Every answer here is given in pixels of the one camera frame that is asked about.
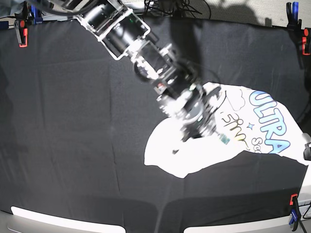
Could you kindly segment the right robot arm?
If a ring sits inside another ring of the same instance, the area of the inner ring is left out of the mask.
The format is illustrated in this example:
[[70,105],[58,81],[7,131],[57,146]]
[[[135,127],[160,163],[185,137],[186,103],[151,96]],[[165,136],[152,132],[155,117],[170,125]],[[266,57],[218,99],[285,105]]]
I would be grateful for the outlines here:
[[150,27],[120,0],[56,0],[63,13],[79,23],[120,60],[128,57],[137,76],[157,92],[163,113],[181,124],[183,140],[219,135],[215,106],[198,80],[197,72],[167,45],[159,48]]

